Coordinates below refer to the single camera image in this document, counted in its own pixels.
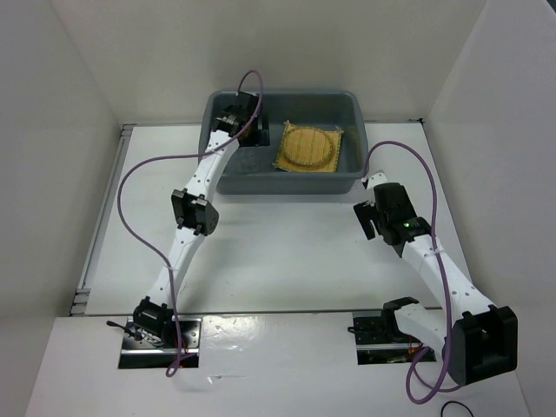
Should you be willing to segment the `clear plastic cup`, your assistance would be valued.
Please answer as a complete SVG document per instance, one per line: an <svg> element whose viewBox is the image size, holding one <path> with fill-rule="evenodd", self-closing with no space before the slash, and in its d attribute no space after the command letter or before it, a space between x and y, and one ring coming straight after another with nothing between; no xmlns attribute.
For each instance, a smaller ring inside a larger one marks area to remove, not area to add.
<svg viewBox="0 0 556 417"><path fill-rule="evenodd" d="M235 173L237 175L255 175L260 170L260 162L255 159L240 159L235 165Z"/></svg>
<svg viewBox="0 0 556 417"><path fill-rule="evenodd" d="M238 151L240 164L254 167L259 164L259 152L255 148L245 148Z"/></svg>

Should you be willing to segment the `round bamboo coaster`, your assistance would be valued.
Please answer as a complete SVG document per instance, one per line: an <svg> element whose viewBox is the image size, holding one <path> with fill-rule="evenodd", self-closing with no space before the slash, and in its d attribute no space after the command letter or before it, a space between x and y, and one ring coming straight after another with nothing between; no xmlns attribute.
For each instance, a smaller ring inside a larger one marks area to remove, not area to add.
<svg viewBox="0 0 556 417"><path fill-rule="evenodd" d="M284 133L281 152L294 165L318 169L333 158L335 144L331 135L324 130L295 127Z"/></svg>

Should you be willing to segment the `square bamboo mat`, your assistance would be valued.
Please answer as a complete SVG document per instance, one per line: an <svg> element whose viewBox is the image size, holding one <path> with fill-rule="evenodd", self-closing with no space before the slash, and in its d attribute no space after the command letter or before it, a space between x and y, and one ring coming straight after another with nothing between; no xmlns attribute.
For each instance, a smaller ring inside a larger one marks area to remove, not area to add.
<svg viewBox="0 0 556 417"><path fill-rule="evenodd" d="M277 152L277 157L276 157L275 162L274 162L274 167L279 169L279 170L282 170L282 171L297 172L297 173L333 173L333 172L335 172L337 170L339 159L340 159L341 140L342 140L343 131L341 129L334 129L334 130L321 129L321 130L324 130L325 132L327 132L328 134L330 134L331 137L333 138L334 144L335 144L335 152L334 152L333 158L326 165L323 165L318 169L309 169L309 168L303 168L303 167L294 165L293 163L287 161L285 159L285 157L283 156L282 152L281 152L281 141L282 141L282 138L284 136L284 133L287 130L295 128L295 127L316 128L316 127L310 127L310 126L296 125L296 124L291 123L290 121L286 121L285 122L285 129L284 129L284 132L282 134L279 149L278 149L278 152Z"/></svg>

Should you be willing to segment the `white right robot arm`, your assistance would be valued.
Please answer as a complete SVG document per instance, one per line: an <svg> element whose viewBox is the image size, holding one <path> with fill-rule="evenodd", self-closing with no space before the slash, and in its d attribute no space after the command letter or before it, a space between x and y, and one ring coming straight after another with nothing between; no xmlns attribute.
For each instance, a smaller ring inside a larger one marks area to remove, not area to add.
<svg viewBox="0 0 556 417"><path fill-rule="evenodd" d="M518 318L498 307L464 275L418 216L404 186L374 186L373 198L354 206L368 239L377 235L425 282L444 310L440 318L413 297L388 301L381 332L390 341L412 336L448 359L447 372L459 386L509 373L518 365Z"/></svg>

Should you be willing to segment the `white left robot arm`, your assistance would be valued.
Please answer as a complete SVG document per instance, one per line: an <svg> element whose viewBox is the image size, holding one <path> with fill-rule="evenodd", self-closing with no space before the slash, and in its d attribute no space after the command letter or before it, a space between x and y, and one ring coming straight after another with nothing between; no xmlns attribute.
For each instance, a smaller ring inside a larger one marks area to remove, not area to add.
<svg viewBox="0 0 556 417"><path fill-rule="evenodd" d="M176 230L165 270L133 313L135 326L153 347L182 346L175 319L177 292L195 252L218 225L219 213L212 201L231 156L240 147L264 143L259 134L261 105L260 95L238 92L235 101L213 117L208 144L191 179L172 192Z"/></svg>

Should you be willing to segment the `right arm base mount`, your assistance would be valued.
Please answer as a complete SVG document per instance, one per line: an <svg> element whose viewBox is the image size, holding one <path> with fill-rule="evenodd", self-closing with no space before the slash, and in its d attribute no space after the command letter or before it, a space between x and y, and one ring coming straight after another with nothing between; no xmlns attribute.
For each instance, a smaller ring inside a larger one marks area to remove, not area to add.
<svg viewBox="0 0 556 417"><path fill-rule="evenodd" d="M359 366L410 363L424 345L413 336L392 336L387 332L380 310L352 313L347 331L354 337Z"/></svg>

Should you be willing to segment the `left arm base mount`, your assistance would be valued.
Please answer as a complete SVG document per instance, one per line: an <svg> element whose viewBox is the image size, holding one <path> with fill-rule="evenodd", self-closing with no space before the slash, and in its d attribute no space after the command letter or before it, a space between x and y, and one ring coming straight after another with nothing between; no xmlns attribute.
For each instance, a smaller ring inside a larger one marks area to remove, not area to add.
<svg viewBox="0 0 556 417"><path fill-rule="evenodd" d="M124 324L106 321L111 328L122 330L118 368L123 370L167 368L176 358L177 339L163 341L160 337L137 328L131 317ZM181 316L182 358L180 368L198 368L202 318Z"/></svg>

